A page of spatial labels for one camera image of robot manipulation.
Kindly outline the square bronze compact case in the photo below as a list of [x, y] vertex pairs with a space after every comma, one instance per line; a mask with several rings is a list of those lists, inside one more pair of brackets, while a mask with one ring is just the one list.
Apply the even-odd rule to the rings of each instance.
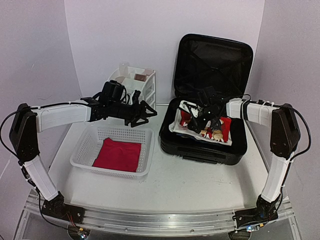
[[136, 73], [136, 74], [134, 75], [134, 80], [140, 81], [140, 82], [145, 82], [145, 81], [147, 80], [147, 76], [144, 75], [144, 74]]

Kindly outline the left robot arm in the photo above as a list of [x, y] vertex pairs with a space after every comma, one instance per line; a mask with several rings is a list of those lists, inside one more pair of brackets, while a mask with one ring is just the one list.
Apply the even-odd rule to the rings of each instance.
[[157, 111], [145, 100], [140, 100], [140, 94], [139, 90], [135, 90], [127, 100], [125, 86], [109, 80], [92, 97], [43, 106], [22, 103], [10, 113], [14, 117], [9, 131], [13, 146], [11, 153], [17, 158], [25, 180], [44, 199], [39, 205], [43, 217], [81, 223], [85, 210], [65, 203], [64, 196], [41, 159], [38, 134], [60, 126], [96, 122], [109, 117], [123, 120], [125, 126], [132, 128], [147, 124], [151, 117], [157, 115]]

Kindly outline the small pink square box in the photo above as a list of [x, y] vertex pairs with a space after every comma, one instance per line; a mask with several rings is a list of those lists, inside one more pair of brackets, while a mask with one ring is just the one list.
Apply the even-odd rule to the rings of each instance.
[[154, 73], [154, 70], [153, 69], [149, 69], [149, 68], [146, 68], [144, 71], [143, 71], [143, 75], [145, 76], [150, 76]]

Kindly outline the magenta cloth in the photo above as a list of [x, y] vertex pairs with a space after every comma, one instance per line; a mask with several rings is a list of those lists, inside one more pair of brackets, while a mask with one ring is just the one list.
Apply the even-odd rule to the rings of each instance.
[[141, 143], [106, 138], [92, 166], [101, 169], [135, 173], [140, 159]]

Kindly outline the octagonal beige powder jar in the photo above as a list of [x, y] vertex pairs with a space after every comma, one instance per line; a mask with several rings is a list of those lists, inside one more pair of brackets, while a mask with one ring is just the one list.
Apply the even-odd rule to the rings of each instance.
[[115, 80], [118, 83], [122, 84], [122, 82], [125, 80], [125, 78], [126, 78], [125, 76], [118, 76], [118, 77], [115, 78]]

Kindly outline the white plastic drawer organizer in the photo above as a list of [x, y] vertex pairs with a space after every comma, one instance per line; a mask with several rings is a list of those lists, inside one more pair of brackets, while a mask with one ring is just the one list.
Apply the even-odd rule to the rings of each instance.
[[[127, 94], [129, 94], [129, 103], [132, 104], [132, 94], [135, 90], [141, 92], [139, 101], [146, 101], [154, 110], [156, 109], [156, 71], [153, 74], [147, 76], [145, 82], [134, 80], [135, 74], [142, 74], [145, 68], [140, 67], [128, 67], [128, 75], [125, 77], [122, 85], [124, 85]], [[108, 80], [115, 80], [120, 76], [119, 67], [110, 75]]]

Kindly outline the red patterned garment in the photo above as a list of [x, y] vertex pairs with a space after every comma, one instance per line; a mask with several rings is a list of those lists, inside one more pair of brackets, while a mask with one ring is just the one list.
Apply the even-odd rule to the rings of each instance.
[[210, 143], [221, 143], [231, 145], [230, 134], [232, 120], [229, 117], [221, 117], [216, 123], [212, 124], [209, 120], [199, 133], [188, 128], [191, 123], [191, 115], [183, 110], [178, 110], [174, 125], [174, 132], [194, 137], [196, 140]]

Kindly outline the black ribbed hard-shell suitcase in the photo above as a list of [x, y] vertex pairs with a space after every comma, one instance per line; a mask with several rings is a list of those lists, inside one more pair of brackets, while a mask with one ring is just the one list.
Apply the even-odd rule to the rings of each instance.
[[159, 131], [165, 153], [210, 164], [233, 166], [240, 162], [248, 149], [242, 119], [231, 119], [231, 145], [182, 136], [170, 131], [169, 126], [174, 123], [182, 100], [213, 107], [216, 117], [225, 117], [227, 101], [244, 96], [253, 58], [252, 47], [243, 42], [195, 33], [182, 37], [173, 76], [175, 97]]

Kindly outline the white garment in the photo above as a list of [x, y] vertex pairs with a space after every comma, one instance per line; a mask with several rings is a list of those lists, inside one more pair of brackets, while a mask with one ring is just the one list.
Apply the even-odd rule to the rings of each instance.
[[196, 133], [187, 128], [188, 124], [183, 120], [182, 114], [185, 114], [185, 112], [180, 109], [176, 111], [174, 121], [168, 127], [170, 132], [176, 133], [180, 137], [187, 137], [205, 143], [215, 143], [225, 146], [232, 145], [233, 141], [230, 133], [230, 118], [222, 118], [223, 120], [226, 120], [221, 126], [222, 130], [211, 130], [210, 128], [207, 128], [202, 130], [200, 133]]

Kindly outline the white perforated plastic basket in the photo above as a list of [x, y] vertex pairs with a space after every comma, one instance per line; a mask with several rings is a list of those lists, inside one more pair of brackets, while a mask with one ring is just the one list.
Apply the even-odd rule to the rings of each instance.
[[91, 124], [69, 161], [96, 175], [139, 180], [150, 171], [154, 146], [155, 133], [150, 128]]

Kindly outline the translucent pink cylindrical container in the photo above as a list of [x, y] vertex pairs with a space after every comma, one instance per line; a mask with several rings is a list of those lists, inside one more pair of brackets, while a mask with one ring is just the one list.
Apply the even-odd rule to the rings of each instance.
[[129, 63], [121, 62], [119, 64], [119, 74], [120, 76], [126, 77], [129, 74]]

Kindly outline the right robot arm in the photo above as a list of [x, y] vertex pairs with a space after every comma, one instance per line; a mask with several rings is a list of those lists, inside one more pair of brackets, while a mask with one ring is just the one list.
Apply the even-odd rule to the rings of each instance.
[[234, 219], [238, 227], [266, 224], [278, 218], [283, 201], [283, 188], [301, 133], [296, 116], [299, 112], [290, 104], [276, 105], [269, 101], [253, 101], [240, 97], [226, 97], [200, 93], [201, 107], [192, 115], [197, 131], [210, 120], [218, 120], [222, 114], [232, 119], [257, 123], [270, 129], [271, 164], [268, 176], [256, 206], [238, 210]]

